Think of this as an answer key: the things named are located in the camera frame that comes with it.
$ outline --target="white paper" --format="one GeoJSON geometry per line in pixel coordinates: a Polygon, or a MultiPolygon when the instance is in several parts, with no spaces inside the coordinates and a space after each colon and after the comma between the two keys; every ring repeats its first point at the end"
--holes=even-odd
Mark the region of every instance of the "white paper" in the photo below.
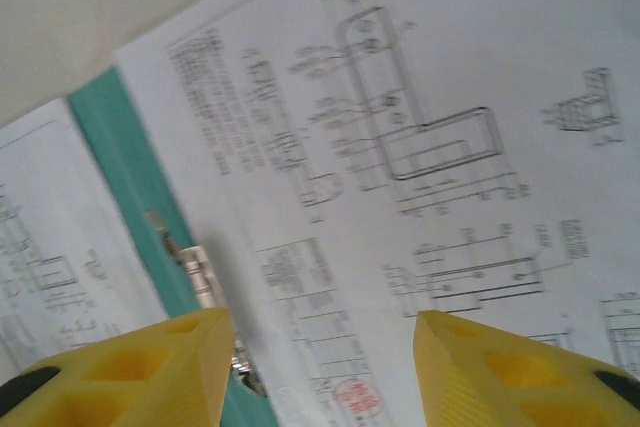
{"type": "Polygon", "coordinates": [[[119,66],[283,425],[422,425],[441,309],[640,375],[638,0],[203,0],[119,66]]]}
{"type": "Polygon", "coordinates": [[[16,369],[166,319],[67,105],[0,130],[0,340],[16,369]]]}

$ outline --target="red stamp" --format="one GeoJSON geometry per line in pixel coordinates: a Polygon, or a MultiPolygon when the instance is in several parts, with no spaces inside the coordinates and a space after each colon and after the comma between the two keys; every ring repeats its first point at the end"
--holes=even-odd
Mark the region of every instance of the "red stamp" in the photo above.
{"type": "Polygon", "coordinates": [[[333,398],[356,417],[370,419],[382,412],[382,400],[365,380],[347,379],[333,388],[333,398]]]}

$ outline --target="green folder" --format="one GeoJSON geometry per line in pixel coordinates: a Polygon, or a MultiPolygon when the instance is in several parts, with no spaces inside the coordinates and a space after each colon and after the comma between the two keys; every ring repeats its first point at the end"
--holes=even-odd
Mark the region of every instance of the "green folder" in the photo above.
{"type": "MultiPolygon", "coordinates": [[[[156,212],[180,247],[194,245],[117,70],[110,69],[68,98],[167,313],[175,317],[199,309],[189,279],[145,216],[147,211],[156,212]]],[[[229,377],[221,425],[276,427],[278,423],[267,399],[229,377]]]]}

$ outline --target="black rubber part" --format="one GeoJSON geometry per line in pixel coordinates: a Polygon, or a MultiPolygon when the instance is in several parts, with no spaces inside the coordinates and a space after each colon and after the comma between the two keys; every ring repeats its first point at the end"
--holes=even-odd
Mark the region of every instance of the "black rubber part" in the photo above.
{"type": "Polygon", "coordinates": [[[0,418],[60,373],[58,367],[42,367],[14,377],[0,386],[0,418]]]}
{"type": "Polygon", "coordinates": [[[633,377],[606,370],[594,372],[600,381],[640,411],[640,382],[633,377]]]}

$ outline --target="white surface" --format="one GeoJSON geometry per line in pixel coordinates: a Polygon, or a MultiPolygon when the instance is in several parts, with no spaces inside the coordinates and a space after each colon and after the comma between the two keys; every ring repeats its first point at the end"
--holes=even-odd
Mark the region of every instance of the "white surface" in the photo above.
{"type": "Polygon", "coordinates": [[[0,341],[13,373],[166,319],[63,101],[0,130],[0,172],[0,341]]]}
{"type": "Polygon", "coordinates": [[[0,0],[0,125],[81,87],[194,0],[0,0]]]}
{"type": "Polygon", "coordinates": [[[421,425],[420,309],[640,374],[637,5],[204,0],[120,52],[283,425],[421,425]]]}

